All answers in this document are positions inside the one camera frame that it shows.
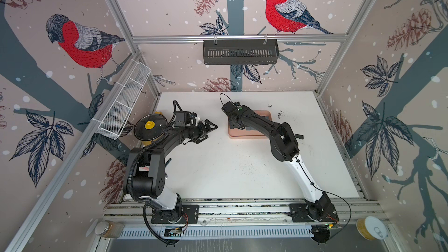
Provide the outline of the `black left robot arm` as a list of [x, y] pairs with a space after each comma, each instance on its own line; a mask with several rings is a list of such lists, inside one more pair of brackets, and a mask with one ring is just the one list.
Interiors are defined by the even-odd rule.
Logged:
[[173, 123], [162, 131], [162, 136], [143, 148], [134, 148], [129, 154], [123, 183], [125, 194], [154, 210], [180, 213], [180, 197], [165, 187], [166, 157], [184, 141], [200, 144], [218, 126], [209, 120], [189, 124]]

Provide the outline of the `pink plastic storage tray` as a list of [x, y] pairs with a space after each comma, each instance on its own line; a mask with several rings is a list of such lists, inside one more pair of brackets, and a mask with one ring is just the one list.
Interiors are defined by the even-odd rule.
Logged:
[[[267, 120], [272, 120], [271, 113], [268, 110], [255, 110], [254, 112]], [[237, 128], [231, 129], [230, 125], [228, 125], [228, 135], [231, 139], [234, 140], [258, 139], [265, 137], [264, 134], [249, 126], [245, 127], [245, 129], [237, 129]]]

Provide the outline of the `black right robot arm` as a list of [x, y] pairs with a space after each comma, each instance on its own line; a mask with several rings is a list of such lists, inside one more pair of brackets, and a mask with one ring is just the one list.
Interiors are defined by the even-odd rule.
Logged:
[[298, 142], [291, 126], [271, 121], [251, 108], [229, 101], [222, 106], [230, 129], [242, 130], [250, 127], [269, 139], [271, 153], [280, 162], [285, 162], [293, 173], [305, 200], [307, 216], [313, 221], [320, 221], [333, 209], [333, 204], [327, 192], [320, 189], [312, 178], [302, 160]]

